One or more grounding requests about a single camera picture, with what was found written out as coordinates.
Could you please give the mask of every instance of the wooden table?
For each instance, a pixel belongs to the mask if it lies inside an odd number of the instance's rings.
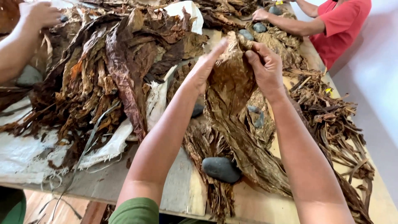
[[[206,46],[206,49],[209,50],[219,41],[221,33],[214,30],[204,30],[204,33],[210,36],[209,45]],[[322,60],[308,38],[305,38],[302,44],[301,54],[307,58],[310,69],[325,70]],[[287,86],[290,86],[290,81],[290,79],[284,77],[284,83]],[[339,97],[329,74],[324,77],[324,81],[329,82],[330,86],[335,89],[333,91],[334,97]],[[134,157],[137,148],[137,145],[133,146],[128,153],[122,155],[119,162],[112,164],[106,169],[89,173],[106,165],[99,164],[91,167],[88,172],[78,172],[67,195],[115,204],[128,172],[126,168],[127,159]],[[273,142],[271,151],[274,155],[280,157],[277,138]],[[339,164],[335,164],[335,168],[340,173],[347,171],[346,167]],[[63,178],[63,184],[55,190],[56,194],[60,194],[63,191],[65,184],[70,178],[71,174]],[[352,184],[356,187],[363,183],[354,179]],[[1,185],[36,191],[41,190],[40,185],[35,184],[1,183]],[[49,192],[49,186],[44,186],[44,191]],[[199,172],[193,166],[186,152],[180,149],[166,179],[160,211],[167,214],[208,220],[210,214],[206,213],[206,199],[206,188],[199,176]],[[296,207],[292,199],[267,193],[259,187],[253,186],[247,180],[234,186],[234,199],[236,217],[227,218],[227,223],[299,223]],[[398,223],[398,211],[377,169],[373,181],[369,214],[375,224]]]

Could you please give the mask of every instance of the hand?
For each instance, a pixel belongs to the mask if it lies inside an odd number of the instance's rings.
[[[257,85],[263,95],[270,103],[279,100],[281,96],[286,96],[281,57],[264,43],[253,43],[252,49],[253,51],[246,51],[245,55],[253,67]]]
[[[253,12],[253,21],[267,21],[269,14],[270,13],[264,9],[257,9]]]
[[[209,54],[203,55],[199,58],[198,62],[189,72],[182,84],[191,85],[195,90],[198,90],[199,94],[204,94],[206,91],[206,80],[216,63],[216,60],[222,53],[224,53],[227,46],[227,38],[221,39],[218,45],[213,48]]]
[[[62,14],[50,2],[20,3],[21,20],[32,24],[38,29],[51,27],[61,23]]]

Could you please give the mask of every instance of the red shirt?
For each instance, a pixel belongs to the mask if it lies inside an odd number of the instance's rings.
[[[348,0],[335,8],[337,2],[327,0],[319,6],[318,15],[325,23],[325,33],[310,36],[325,66],[330,69],[357,38],[372,8],[371,0]]]

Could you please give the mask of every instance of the shirt sleeve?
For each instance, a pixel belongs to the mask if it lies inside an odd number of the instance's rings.
[[[360,10],[359,5],[355,1],[348,1],[330,12],[320,15],[319,18],[325,23],[326,37],[349,29]]]
[[[159,224],[158,205],[149,198],[132,198],[112,213],[109,224]]]

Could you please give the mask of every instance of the wooden floor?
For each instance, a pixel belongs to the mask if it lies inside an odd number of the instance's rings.
[[[37,191],[24,190],[26,195],[26,215],[24,224],[29,224],[35,220],[42,220],[38,224],[80,224],[81,220],[77,218],[71,208],[63,201],[60,201],[51,222],[51,216],[54,211],[57,200],[52,200],[46,208],[39,214],[41,208],[49,202],[53,195]],[[87,205],[90,201],[78,198],[62,197],[83,217]]]

